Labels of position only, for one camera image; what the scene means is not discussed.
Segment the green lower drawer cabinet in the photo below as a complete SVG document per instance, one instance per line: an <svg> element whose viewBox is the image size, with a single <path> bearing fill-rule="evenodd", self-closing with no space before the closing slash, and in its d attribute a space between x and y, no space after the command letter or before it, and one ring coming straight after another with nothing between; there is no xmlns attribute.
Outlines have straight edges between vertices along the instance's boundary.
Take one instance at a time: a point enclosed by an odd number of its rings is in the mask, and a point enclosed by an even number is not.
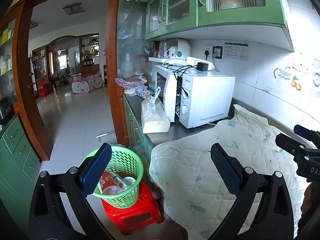
<svg viewBox="0 0 320 240"><path fill-rule="evenodd" d="M1 201L17 226L29 234L31 199L40 160L18 116L1 131Z"/></svg>

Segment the red printed paper cup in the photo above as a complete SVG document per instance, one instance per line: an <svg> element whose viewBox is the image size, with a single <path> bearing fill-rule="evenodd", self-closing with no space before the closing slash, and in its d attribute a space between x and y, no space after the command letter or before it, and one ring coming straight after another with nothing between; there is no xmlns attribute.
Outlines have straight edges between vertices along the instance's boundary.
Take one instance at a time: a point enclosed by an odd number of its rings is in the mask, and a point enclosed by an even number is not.
<svg viewBox="0 0 320 240"><path fill-rule="evenodd" d="M123 191L110 178L110 174L107 171L103 172L103 175L101 176L101 178L99 180L98 186L99 186L100 193L105 194L105 195L114 195L114 194L121 193Z"/></svg>

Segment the white blue milk carton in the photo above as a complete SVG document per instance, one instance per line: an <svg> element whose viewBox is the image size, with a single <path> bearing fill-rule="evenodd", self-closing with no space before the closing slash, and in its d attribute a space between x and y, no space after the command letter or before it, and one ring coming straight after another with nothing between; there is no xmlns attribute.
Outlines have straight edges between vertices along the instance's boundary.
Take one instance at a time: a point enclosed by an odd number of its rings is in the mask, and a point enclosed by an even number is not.
<svg viewBox="0 0 320 240"><path fill-rule="evenodd" d="M122 190L126 190L129 188L127 184L123 182L123 180L115 173L109 172L110 178L115 182L115 184L120 187Z"/></svg>

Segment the white quilted mat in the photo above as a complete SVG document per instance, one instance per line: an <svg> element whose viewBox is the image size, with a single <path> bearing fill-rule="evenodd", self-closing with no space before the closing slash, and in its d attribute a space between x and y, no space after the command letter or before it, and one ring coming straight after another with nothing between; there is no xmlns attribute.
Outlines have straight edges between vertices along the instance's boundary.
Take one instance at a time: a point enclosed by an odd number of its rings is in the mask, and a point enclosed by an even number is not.
<svg viewBox="0 0 320 240"><path fill-rule="evenodd" d="M208 239L222 223L252 173L280 176L289 192L293 224L298 223L306 180L294 157L276 145L280 130L239 105L234 116L195 135L157 145L149 174L164 196L164 212L189 239Z"/></svg>

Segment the white paper cup green leaf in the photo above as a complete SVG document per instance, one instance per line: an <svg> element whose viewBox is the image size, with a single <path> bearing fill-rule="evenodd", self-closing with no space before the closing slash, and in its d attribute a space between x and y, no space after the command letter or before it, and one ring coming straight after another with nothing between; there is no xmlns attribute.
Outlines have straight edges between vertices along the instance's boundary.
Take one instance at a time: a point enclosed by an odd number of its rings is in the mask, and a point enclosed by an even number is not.
<svg viewBox="0 0 320 240"><path fill-rule="evenodd" d="M131 187L136 182L135 178L133 177L125 177L122 179L122 181L126 187Z"/></svg>

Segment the green plastic waste basket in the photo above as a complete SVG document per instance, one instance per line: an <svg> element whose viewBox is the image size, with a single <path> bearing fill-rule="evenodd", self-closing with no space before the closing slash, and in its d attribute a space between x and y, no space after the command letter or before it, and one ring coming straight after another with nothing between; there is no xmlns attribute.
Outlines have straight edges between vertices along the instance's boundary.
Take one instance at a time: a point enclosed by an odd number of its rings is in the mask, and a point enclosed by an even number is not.
<svg viewBox="0 0 320 240"><path fill-rule="evenodd" d="M93 191L93 195L106 201L113 207L125 209L133 206L139 197L139 184L144 174L144 166L142 160L131 149L113 145L111 146L112 155L107 167L104 171L113 172L121 179L125 177L133 177L136 182L121 193L114 195L101 194L99 191L99 182Z"/></svg>

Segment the red plastic stool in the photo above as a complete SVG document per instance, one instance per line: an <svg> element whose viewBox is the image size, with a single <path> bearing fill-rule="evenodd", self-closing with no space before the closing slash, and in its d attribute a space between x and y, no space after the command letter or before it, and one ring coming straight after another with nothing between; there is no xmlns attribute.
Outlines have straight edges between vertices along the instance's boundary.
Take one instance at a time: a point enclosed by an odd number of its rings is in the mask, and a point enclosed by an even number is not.
<svg viewBox="0 0 320 240"><path fill-rule="evenodd" d="M131 207L119 209L104 200L101 202L107 217L123 235L130 235L137 229L164 221L155 198L144 182L139 184L138 200Z"/></svg>

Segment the white microwave oven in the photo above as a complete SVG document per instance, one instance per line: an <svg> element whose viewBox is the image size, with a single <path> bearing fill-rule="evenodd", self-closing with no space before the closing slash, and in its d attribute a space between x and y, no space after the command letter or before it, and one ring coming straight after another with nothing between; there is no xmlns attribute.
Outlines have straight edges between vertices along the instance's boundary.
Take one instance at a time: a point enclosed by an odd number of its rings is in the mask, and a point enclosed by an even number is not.
<svg viewBox="0 0 320 240"><path fill-rule="evenodd" d="M185 128L195 128L228 116L235 77L171 64L155 65L152 71L170 122L178 118Z"/></svg>

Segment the polka dot play tent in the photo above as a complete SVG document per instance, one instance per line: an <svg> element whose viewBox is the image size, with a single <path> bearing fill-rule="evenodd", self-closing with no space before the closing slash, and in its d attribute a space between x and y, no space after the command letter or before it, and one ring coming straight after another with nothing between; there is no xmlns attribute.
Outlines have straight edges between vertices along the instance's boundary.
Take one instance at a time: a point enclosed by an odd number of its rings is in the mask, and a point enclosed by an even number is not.
<svg viewBox="0 0 320 240"><path fill-rule="evenodd" d="M74 94L89 93L93 90L101 88L102 85L103 81L101 78L101 73L97 72L97 74L74 80L72 82L72 92Z"/></svg>

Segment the clear bag of rice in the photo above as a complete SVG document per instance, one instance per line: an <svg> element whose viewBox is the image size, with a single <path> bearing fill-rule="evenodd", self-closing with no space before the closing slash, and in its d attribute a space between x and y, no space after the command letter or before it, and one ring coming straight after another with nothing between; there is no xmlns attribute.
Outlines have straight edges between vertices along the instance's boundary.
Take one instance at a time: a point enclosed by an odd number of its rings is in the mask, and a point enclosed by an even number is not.
<svg viewBox="0 0 320 240"><path fill-rule="evenodd" d="M160 93L161 88L158 86L154 96L150 95L142 102L141 122L144 134L169 131L171 122L158 98Z"/></svg>

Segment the white power strip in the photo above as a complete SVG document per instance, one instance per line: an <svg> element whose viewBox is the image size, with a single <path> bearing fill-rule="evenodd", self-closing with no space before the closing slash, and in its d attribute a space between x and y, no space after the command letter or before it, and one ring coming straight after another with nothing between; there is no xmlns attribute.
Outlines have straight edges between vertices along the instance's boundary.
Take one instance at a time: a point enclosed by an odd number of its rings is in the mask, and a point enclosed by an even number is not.
<svg viewBox="0 0 320 240"><path fill-rule="evenodd" d="M202 72L211 71L215 69L215 66L212 62L190 57L190 56L187 57L186 64L190 66L194 66L196 67L197 70Z"/></svg>

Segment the crumpled clear plastic bags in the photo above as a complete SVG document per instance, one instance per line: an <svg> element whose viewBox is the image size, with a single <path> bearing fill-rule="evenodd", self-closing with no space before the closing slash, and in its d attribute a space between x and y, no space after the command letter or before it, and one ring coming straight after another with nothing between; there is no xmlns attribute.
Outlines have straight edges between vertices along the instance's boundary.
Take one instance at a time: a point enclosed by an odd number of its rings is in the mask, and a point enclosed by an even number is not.
<svg viewBox="0 0 320 240"><path fill-rule="evenodd" d="M143 76L129 77L128 79L116 78L115 81L124 89L124 93L131 97L146 98L151 94L146 85L147 79Z"/></svg>

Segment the green upper wall cabinet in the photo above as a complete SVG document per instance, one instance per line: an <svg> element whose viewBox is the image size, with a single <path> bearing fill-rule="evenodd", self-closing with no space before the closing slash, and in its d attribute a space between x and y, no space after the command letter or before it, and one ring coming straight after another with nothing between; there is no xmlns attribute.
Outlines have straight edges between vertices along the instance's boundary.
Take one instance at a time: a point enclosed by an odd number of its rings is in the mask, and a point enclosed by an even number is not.
<svg viewBox="0 0 320 240"><path fill-rule="evenodd" d="M282 0L140 0L146 39L231 40L293 51Z"/></svg>

